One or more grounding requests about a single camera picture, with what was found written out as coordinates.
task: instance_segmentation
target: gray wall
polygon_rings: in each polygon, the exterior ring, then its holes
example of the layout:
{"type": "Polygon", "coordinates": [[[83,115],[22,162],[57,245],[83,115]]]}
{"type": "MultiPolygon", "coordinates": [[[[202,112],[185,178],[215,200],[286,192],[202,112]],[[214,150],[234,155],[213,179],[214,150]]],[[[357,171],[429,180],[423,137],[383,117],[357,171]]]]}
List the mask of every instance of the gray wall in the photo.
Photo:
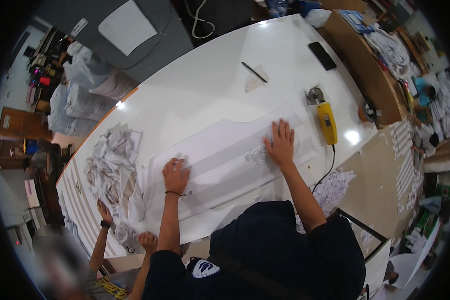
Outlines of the gray wall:
{"type": "Polygon", "coordinates": [[[135,0],[159,34],[140,44],[129,56],[125,56],[98,32],[97,27],[126,1],[48,0],[43,2],[36,15],[66,34],[70,34],[78,21],[85,18],[88,24],[75,39],[141,83],[168,63],[192,50],[193,45],[168,0],[135,0]]]}

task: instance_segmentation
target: person in light blue shirt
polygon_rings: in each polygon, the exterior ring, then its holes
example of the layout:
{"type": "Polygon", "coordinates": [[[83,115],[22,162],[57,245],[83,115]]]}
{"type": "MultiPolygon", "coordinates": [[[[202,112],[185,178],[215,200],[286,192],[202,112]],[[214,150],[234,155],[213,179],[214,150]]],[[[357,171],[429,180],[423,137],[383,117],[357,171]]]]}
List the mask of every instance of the person in light blue shirt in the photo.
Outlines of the person in light blue shirt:
{"type": "Polygon", "coordinates": [[[427,106],[430,101],[435,100],[436,91],[430,84],[427,84],[421,77],[414,80],[416,91],[418,92],[418,103],[420,106],[427,106]]]}

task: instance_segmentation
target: hand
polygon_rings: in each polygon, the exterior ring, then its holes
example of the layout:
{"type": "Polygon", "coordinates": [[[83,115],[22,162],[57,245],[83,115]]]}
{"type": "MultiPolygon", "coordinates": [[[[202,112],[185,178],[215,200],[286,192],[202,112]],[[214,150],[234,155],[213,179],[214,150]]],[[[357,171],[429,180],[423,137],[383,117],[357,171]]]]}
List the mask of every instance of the hand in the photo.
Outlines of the hand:
{"type": "Polygon", "coordinates": [[[158,238],[151,232],[140,233],[138,243],[147,251],[145,255],[152,255],[157,252],[158,238]]]}
{"type": "Polygon", "coordinates": [[[179,195],[183,194],[190,176],[189,167],[185,170],[182,170],[182,164],[184,161],[185,159],[179,160],[176,158],[172,158],[163,167],[162,175],[163,179],[165,179],[166,191],[172,191],[179,195]]]}
{"type": "Polygon", "coordinates": [[[97,201],[97,208],[100,212],[100,215],[102,216],[102,220],[105,221],[108,225],[112,224],[112,214],[100,199],[97,201]]]}
{"type": "Polygon", "coordinates": [[[271,161],[280,169],[293,165],[294,129],[290,130],[288,122],[284,122],[281,118],[278,126],[275,121],[271,123],[271,131],[273,133],[273,145],[269,139],[262,137],[271,161]]]}

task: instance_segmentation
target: notice paper on wall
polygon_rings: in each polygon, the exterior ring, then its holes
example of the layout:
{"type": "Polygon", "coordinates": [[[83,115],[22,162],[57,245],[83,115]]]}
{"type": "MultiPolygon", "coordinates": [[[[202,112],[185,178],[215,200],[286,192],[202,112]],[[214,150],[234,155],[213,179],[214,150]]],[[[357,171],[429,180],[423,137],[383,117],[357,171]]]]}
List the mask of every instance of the notice paper on wall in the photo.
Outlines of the notice paper on wall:
{"type": "Polygon", "coordinates": [[[133,0],[128,0],[106,17],[98,25],[98,32],[126,56],[157,34],[133,0]]]}

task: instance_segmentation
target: black power cord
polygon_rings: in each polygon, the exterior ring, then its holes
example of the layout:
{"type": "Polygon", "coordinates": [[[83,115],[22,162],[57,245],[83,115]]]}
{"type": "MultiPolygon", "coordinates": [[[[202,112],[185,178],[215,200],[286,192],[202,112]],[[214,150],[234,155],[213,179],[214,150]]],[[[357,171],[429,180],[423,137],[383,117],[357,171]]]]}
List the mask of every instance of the black power cord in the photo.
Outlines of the black power cord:
{"type": "Polygon", "coordinates": [[[328,174],[330,174],[330,172],[332,171],[332,169],[334,168],[334,164],[335,164],[335,144],[331,145],[332,149],[333,149],[333,161],[331,162],[331,167],[330,170],[328,170],[327,174],[325,174],[325,176],[323,176],[317,184],[315,184],[315,187],[312,190],[312,194],[313,192],[315,192],[315,189],[317,188],[317,186],[322,182],[322,180],[324,180],[325,177],[327,177],[328,174]]]}

